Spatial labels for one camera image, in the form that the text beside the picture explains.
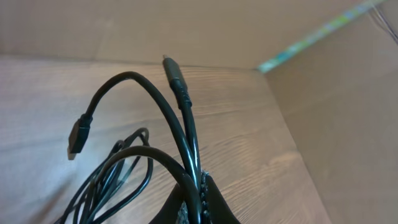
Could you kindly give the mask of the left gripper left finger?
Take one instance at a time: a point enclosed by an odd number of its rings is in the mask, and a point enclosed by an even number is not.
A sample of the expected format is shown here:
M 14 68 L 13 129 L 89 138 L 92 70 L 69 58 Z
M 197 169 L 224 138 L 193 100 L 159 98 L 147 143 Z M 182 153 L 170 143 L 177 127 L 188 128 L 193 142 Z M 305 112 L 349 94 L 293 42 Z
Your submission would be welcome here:
M 176 184 L 158 214 L 150 224 L 189 223 L 187 206 L 179 185 Z

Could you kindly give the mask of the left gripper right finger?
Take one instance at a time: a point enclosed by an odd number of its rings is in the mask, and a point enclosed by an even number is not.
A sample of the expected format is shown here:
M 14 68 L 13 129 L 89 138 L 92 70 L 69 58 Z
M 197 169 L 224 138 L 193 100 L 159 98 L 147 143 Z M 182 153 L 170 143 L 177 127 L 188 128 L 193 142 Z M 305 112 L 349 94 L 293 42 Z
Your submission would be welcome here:
M 200 197 L 204 223 L 240 224 L 223 198 L 219 188 L 208 172 L 201 173 Z

